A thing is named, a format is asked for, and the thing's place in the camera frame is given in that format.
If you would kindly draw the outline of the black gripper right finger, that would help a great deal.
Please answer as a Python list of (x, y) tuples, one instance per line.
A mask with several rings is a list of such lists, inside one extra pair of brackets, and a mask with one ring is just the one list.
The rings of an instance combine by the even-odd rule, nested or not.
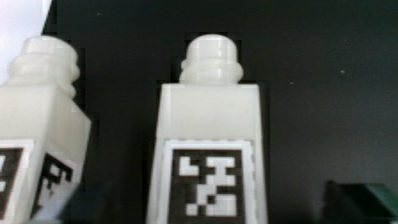
[(384, 184), (327, 182), (321, 224), (398, 224), (398, 194)]

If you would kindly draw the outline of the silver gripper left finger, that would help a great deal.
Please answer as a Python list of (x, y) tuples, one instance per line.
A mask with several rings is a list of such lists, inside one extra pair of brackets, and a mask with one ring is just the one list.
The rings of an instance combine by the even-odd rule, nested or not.
[(62, 187), (34, 215), (34, 224), (98, 224), (105, 201), (103, 184)]

